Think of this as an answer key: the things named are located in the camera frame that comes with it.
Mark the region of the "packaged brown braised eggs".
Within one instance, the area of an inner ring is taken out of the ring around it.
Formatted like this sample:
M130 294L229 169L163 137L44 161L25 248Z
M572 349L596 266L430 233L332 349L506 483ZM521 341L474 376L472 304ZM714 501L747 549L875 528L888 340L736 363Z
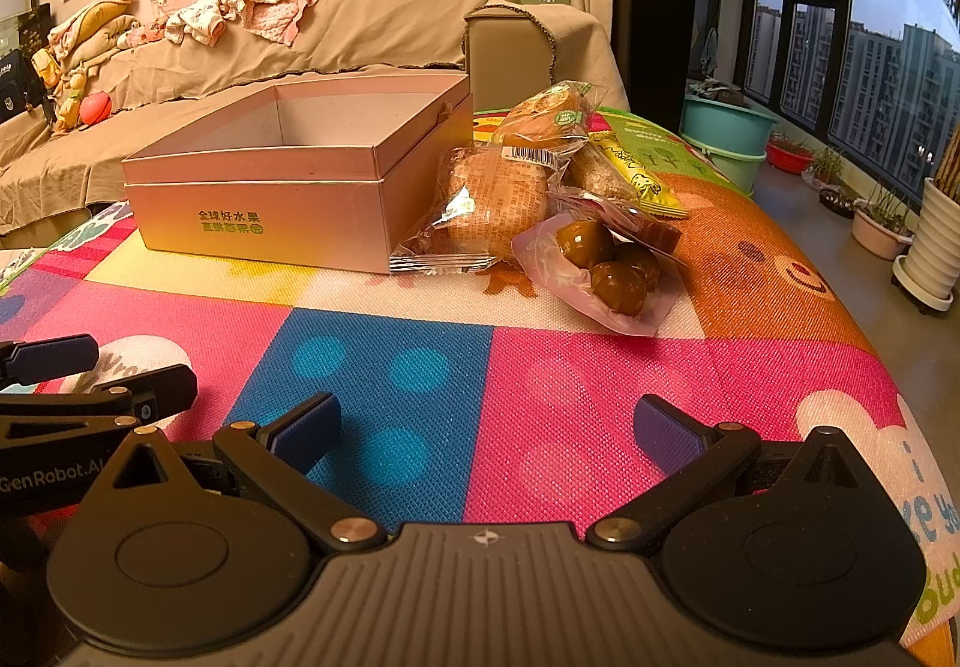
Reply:
M682 291L682 232L626 202L563 186L558 212L511 243L532 284L617 334L652 337Z

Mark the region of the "yellow cheese stick packet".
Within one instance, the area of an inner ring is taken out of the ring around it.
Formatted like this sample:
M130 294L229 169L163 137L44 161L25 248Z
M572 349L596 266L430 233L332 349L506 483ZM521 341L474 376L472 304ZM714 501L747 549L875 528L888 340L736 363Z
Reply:
M635 204L636 208L654 217L669 220L683 220L690 215L677 193L651 170L645 169L638 158L631 157L612 131L592 134L590 140L631 186L633 196L630 197L630 202Z

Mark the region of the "pink cardboard gift box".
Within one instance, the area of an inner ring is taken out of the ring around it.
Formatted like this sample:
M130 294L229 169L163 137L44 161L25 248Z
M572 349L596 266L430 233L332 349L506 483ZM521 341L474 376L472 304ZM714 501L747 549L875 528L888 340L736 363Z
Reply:
M384 274L472 137L466 74L272 80L124 162L152 250Z

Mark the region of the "packaged bread bun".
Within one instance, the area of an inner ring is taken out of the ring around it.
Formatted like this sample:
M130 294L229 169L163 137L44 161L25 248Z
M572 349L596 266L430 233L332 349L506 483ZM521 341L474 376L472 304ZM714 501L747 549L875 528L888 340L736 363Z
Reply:
M512 257L512 240L550 214L548 191L568 160L547 149L455 147L444 155L433 204L389 257L389 272L464 274Z

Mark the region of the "packaged orange pastry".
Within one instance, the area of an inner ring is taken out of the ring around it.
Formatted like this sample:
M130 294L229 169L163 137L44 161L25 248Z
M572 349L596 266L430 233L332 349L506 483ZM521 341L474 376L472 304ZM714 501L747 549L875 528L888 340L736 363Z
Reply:
M587 124L604 98L602 85L562 80L517 103L491 142L498 146L545 149L571 155L587 140Z

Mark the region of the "packaged rice cracker bar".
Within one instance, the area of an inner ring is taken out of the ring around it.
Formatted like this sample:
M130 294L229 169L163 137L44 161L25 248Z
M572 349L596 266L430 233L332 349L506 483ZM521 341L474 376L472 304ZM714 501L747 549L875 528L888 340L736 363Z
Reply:
M604 152L594 144L587 144L571 155L563 183L613 201L626 204L638 201L635 186L613 167Z

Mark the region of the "colourful cartoon play mat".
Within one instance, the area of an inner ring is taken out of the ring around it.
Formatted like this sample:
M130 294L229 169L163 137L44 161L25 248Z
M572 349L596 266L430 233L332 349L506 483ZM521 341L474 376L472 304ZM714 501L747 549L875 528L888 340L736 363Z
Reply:
M659 480L633 441L658 394L768 440L843 428L910 526L928 577L907 640L958 612L958 511L923 433L833 287L754 201L674 134L628 113L594 126L680 197L683 290L651 337L613 334L506 264L368 275L151 251L121 206L2 292L13 341L93 335L86 389L185 363L199 397L169 425L201 440L319 391L342 443L314 480L384 524L586 525Z

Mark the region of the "orange toy ball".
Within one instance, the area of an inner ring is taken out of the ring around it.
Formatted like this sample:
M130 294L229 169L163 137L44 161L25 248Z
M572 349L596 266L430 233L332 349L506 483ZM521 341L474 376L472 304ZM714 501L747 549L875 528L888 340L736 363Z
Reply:
M112 98L103 91L94 91L80 101L78 119L85 126L103 123L112 113Z

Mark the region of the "pink flower pot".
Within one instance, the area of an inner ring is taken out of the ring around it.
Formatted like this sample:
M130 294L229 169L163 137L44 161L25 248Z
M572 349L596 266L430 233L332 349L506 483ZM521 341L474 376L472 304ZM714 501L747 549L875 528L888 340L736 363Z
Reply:
M885 229L884 225L875 222L862 208L854 211L851 235L864 250L884 261L893 261L913 244L910 235Z

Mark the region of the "green plastic bucket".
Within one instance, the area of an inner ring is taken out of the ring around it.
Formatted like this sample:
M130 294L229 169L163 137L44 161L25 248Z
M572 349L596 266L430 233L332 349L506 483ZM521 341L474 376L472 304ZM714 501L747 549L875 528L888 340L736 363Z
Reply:
M761 163L765 162L765 154L741 154L740 152L728 151L721 147L709 146L706 142L693 139L693 137L683 135L683 139L695 147L700 154L708 158L709 162L715 165L731 183L739 188L747 196L754 196L755 179L757 179L758 170Z

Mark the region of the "white ribbed plant pot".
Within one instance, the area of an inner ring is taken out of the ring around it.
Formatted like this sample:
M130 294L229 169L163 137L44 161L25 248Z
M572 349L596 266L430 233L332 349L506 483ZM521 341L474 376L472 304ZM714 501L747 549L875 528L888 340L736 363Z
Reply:
M926 310L947 313L960 272L960 209L931 178L924 179L918 227L905 254L895 257L893 280Z

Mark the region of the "red plastic basin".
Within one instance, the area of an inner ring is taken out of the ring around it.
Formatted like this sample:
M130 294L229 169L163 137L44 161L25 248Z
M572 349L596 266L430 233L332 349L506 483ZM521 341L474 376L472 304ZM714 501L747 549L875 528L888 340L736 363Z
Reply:
M766 160L782 172L802 175L814 163L814 154L789 140L771 139L766 144Z

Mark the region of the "teal plastic bucket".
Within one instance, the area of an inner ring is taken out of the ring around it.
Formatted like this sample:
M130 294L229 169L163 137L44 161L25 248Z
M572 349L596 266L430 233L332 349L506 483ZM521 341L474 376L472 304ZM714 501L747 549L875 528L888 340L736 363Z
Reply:
M755 108L686 94L680 135L690 144L742 155L761 155L775 124L774 116Z

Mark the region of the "pile of pink clothes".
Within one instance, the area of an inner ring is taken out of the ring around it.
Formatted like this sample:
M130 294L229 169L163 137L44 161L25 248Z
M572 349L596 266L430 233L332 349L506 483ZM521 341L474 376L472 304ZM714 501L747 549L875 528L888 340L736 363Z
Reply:
M213 48L230 23L263 40L291 46L309 7L322 0L194 0L146 27L128 29L117 40L121 50L167 40L182 45L186 38Z

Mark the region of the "beige covered sofa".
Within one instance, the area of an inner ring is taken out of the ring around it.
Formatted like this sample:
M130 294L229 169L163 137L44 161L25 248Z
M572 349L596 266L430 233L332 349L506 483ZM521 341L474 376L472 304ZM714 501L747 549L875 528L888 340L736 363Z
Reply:
M104 123L57 136L39 112L2 126L2 243L45 247L124 196L121 163L151 140L205 113L234 91L293 74L477 66L467 43L487 16L514 17L547 50L547 77L601 87L607 107L630 105L607 30L563 4L509 0L320 0L295 43L231 27L212 48L156 41L106 62L99 84L112 101Z

